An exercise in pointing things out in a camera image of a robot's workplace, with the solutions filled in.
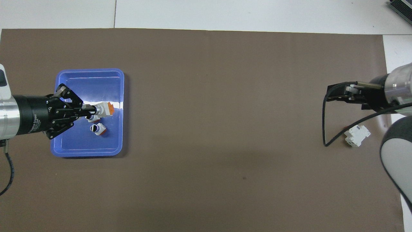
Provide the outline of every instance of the white electrical component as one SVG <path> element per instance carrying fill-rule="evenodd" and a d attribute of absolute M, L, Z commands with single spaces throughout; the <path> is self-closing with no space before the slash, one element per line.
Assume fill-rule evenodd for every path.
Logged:
<path fill-rule="evenodd" d="M 107 129 L 103 124 L 98 123 L 98 124 L 91 125 L 90 131 L 94 132 L 96 135 L 102 135 L 107 131 Z"/>
<path fill-rule="evenodd" d="M 349 145 L 351 145 L 352 147 L 359 147 L 362 141 L 366 137 L 369 137 L 370 132 L 364 125 L 355 125 L 348 131 L 346 131 L 345 135 L 347 136 L 345 140 L 349 143 Z"/>

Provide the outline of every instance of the white floor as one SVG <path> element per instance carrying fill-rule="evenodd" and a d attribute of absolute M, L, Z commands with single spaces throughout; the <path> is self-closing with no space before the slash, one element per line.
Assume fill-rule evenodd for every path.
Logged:
<path fill-rule="evenodd" d="M 390 10 L 388 2 L 0 0 L 0 35 L 2 28 L 113 27 L 381 34 L 391 72 L 412 62 L 412 25 Z M 405 231 L 412 232 L 412 215 L 403 206 Z"/>

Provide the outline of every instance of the cylindrical part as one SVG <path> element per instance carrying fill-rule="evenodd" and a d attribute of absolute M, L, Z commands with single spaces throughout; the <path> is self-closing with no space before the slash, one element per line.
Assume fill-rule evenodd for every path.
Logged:
<path fill-rule="evenodd" d="M 102 135 L 107 131 L 107 129 L 103 124 L 98 123 L 98 124 L 91 125 L 90 131 L 94 132 L 96 135 Z"/>
<path fill-rule="evenodd" d="M 412 63 L 393 70 L 385 82 L 385 96 L 388 103 L 406 104 L 412 102 Z M 399 109 L 396 112 L 412 115 L 412 107 Z"/>
<path fill-rule="evenodd" d="M 22 95 L 13 97 L 20 111 L 20 127 L 17 135 L 36 133 L 51 127 L 47 97 Z"/>
<path fill-rule="evenodd" d="M 13 138 L 20 126 L 20 111 L 16 100 L 11 97 L 0 101 L 0 140 Z"/>

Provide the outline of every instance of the silver metal cylinder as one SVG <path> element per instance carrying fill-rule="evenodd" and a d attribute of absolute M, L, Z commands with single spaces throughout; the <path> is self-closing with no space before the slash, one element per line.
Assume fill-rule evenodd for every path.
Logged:
<path fill-rule="evenodd" d="M 388 103 L 397 101 L 399 104 L 412 102 L 412 63 L 393 70 L 385 81 L 385 96 Z M 409 116 L 412 107 L 399 109 L 396 112 Z"/>
<path fill-rule="evenodd" d="M 16 136 L 20 126 L 20 112 L 16 100 L 0 100 L 0 140 Z"/>

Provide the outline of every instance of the brown table surface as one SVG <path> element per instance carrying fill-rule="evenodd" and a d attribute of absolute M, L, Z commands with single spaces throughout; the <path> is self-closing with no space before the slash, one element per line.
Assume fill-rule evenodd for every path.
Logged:
<path fill-rule="evenodd" d="M 124 144 L 63 159 L 44 134 L 10 141 L 1 231 L 403 231 L 379 145 L 322 145 L 327 85 L 386 73 L 382 36 L 156 29 L 3 30 L 13 94 L 63 69 L 120 68 Z M 328 138 L 362 116 L 328 104 Z M 0 159 L 0 183 L 9 168 Z"/>

